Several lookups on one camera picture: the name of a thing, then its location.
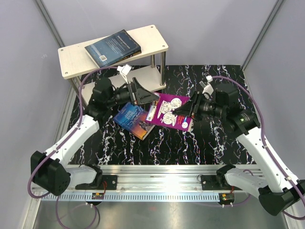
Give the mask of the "purple puzzle book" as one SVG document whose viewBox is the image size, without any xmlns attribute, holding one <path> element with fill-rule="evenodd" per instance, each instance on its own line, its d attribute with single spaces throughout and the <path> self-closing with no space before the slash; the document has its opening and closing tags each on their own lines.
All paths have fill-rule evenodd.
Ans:
<svg viewBox="0 0 305 229">
<path fill-rule="evenodd" d="M 190 132 L 193 120 L 190 117 L 175 115 L 173 111 L 189 101 L 190 97 L 154 92 L 157 101 L 151 103 L 145 121 L 157 126 Z"/>
</svg>

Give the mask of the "dark blue book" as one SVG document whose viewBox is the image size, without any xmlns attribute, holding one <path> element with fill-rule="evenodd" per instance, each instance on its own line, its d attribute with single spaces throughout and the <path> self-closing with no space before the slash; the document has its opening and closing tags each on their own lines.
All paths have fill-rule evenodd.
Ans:
<svg viewBox="0 0 305 229">
<path fill-rule="evenodd" d="M 141 46 L 126 30 L 85 47 L 88 56 L 99 67 L 108 67 L 142 53 Z"/>
</svg>

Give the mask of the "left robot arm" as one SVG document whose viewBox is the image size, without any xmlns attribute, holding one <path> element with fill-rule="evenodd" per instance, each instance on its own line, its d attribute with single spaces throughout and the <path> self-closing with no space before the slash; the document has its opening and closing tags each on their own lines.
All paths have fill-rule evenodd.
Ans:
<svg viewBox="0 0 305 229">
<path fill-rule="evenodd" d="M 109 78 L 95 82 L 89 103 L 80 111 L 77 123 L 52 147 L 43 153 L 36 151 L 30 160 L 31 176 L 27 184 L 28 193 L 34 183 L 45 189 L 47 194 L 61 195 L 66 189 L 98 189 L 103 186 L 103 171 L 97 165 L 85 164 L 67 169 L 67 165 L 78 149 L 98 132 L 112 115 L 116 105 L 147 104 L 158 100 L 158 96 L 143 88 L 136 78 L 115 88 Z"/>
</svg>

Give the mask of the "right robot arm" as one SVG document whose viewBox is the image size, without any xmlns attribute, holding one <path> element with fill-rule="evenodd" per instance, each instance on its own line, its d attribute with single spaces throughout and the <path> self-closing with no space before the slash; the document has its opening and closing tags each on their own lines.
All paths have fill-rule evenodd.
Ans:
<svg viewBox="0 0 305 229">
<path fill-rule="evenodd" d="M 196 121 L 206 116 L 220 119 L 224 131 L 246 148 L 264 175 L 264 179 L 260 179 L 234 165 L 225 165 L 216 171 L 216 185 L 220 189 L 237 187 L 246 191 L 257 198 L 273 216 L 284 212 L 299 200 L 305 200 L 304 180 L 300 180 L 276 157 L 255 115 L 241 108 L 235 88 L 217 87 L 214 100 L 195 93 L 173 113 Z"/>
</svg>

